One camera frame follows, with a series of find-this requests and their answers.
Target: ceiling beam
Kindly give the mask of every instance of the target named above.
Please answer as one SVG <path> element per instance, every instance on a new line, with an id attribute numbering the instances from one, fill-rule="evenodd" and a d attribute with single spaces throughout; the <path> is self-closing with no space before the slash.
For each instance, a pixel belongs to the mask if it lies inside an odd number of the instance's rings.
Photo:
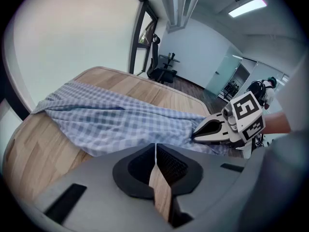
<path id="1" fill-rule="evenodd" d="M 183 26 L 186 27 L 191 15 L 192 15 L 192 12 L 197 4 L 198 0 L 191 0 L 190 1 L 190 4 L 189 4 L 189 8 L 188 8 L 188 13 L 187 13 L 187 16 L 186 16 L 186 19 L 184 21 L 184 24 Z"/>
<path id="2" fill-rule="evenodd" d="M 177 11 L 177 26 L 183 25 L 183 11 L 186 0 L 178 0 L 178 11 Z"/>

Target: black backpack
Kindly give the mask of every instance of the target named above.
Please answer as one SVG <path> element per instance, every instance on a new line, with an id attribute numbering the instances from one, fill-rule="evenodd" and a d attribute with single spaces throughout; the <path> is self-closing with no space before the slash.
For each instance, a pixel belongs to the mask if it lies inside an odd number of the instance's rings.
<path id="1" fill-rule="evenodd" d="M 247 91 L 252 92 L 252 94 L 255 96 L 261 107 L 265 105 L 264 97 L 266 95 L 266 89 L 272 88 L 272 86 L 265 86 L 265 84 L 263 83 L 264 81 L 265 80 L 253 81 L 247 88 Z"/>

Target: desk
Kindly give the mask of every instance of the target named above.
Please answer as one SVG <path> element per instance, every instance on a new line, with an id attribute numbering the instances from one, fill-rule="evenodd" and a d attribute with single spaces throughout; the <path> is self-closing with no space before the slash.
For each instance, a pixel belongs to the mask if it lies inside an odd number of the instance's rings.
<path id="1" fill-rule="evenodd" d="M 165 55 L 159 55 L 159 57 L 167 58 L 167 59 L 168 59 L 168 64 L 169 64 L 171 61 L 175 61 L 175 62 L 177 62 L 177 63 L 180 63 L 179 60 L 177 60 L 177 59 L 171 59 L 171 58 L 169 58 L 168 56 L 165 56 Z"/>
<path id="2" fill-rule="evenodd" d="M 187 94 L 139 76 L 94 67 L 75 80 L 150 104 L 208 116 L 205 104 Z M 12 135 L 3 158 L 3 176 L 11 192 L 32 203 L 51 183 L 92 156 L 73 145 L 45 112 L 30 114 Z M 154 167 L 150 186 L 156 208 L 168 218 L 170 188 Z"/>

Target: wooden floor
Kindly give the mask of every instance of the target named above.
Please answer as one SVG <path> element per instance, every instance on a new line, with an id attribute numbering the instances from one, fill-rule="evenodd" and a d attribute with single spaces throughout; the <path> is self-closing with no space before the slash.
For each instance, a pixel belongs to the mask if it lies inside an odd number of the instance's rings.
<path id="1" fill-rule="evenodd" d="M 178 77 L 174 78 L 173 83 L 164 83 L 168 87 L 172 87 L 176 90 L 179 90 L 185 94 L 188 94 L 194 98 L 202 101 L 206 106 L 210 114 L 215 114 L 221 112 L 221 110 L 227 105 L 227 102 L 216 97 L 211 92 L 202 89 L 196 85 L 193 85 L 183 79 Z M 241 157 L 243 158 L 242 152 L 240 150 L 230 149 L 228 155 L 232 157 Z"/>

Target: white wall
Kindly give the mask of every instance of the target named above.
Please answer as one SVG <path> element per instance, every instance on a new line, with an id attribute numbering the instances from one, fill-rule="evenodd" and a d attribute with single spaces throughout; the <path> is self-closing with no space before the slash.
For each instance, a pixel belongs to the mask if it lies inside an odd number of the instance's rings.
<path id="1" fill-rule="evenodd" d="M 138 0 L 25 0 L 7 29 L 11 33 L 4 35 L 4 49 L 8 69 L 17 74 L 17 85 L 23 80 L 32 109 L 89 68 L 127 71 L 139 4 Z"/>
<path id="2" fill-rule="evenodd" d="M 253 72 L 253 69 L 254 69 L 254 67 L 255 67 L 255 65 L 256 65 L 256 62 L 243 58 L 243 59 L 241 60 L 241 64 L 243 65 L 243 67 L 245 67 L 245 69 L 246 69 L 249 73 L 252 73 L 252 72 Z"/>
<path id="3" fill-rule="evenodd" d="M 0 172 L 2 172 L 2 161 L 6 146 L 21 122 L 22 120 L 4 99 L 0 103 Z"/>
<path id="4" fill-rule="evenodd" d="M 220 19 L 217 19 L 217 16 L 215 16 L 208 9 L 205 9 L 205 7 L 199 4 L 197 4 L 194 8 L 191 19 L 197 20 L 216 30 L 219 34 L 232 42 L 234 46 L 240 51 L 242 51 L 246 45 L 246 35 L 239 33 L 238 31 L 232 30 L 229 24 L 222 23 Z"/>
<path id="5" fill-rule="evenodd" d="M 190 19 L 187 27 L 165 34 L 159 53 L 175 53 L 173 69 L 177 75 L 206 87 L 232 43 L 221 34 L 196 20 Z"/>
<path id="6" fill-rule="evenodd" d="M 309 128 L 309 53 L 301 59 L 288 83 L 276 95 L 293 131 Z"/>
<path id="7" fill-rule="evenodd" d="M 249 35 L 243 57 L 267 64 L 291 75 L 306 50 L 305 43 L 287 37 Z"/>

